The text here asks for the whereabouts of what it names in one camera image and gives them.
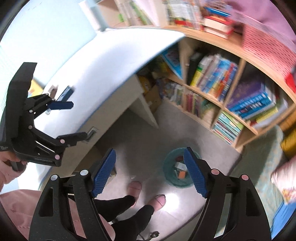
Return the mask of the person's left hand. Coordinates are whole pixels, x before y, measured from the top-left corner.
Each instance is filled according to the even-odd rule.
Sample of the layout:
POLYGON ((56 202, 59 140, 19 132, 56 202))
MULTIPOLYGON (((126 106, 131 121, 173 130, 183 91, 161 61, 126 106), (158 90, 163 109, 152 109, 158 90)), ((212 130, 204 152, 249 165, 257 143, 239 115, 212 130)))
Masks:
POLYGON ((10 183, 15 178, 19 177, 23 171, 14 171, 10 162, 21 163, 22 165, 27 167, 26 161, 21 161, 15 153, 11 151, 3 151, 1 152, 1 160, 0 160, 0 184, 1 190, 5 184, 10 183))

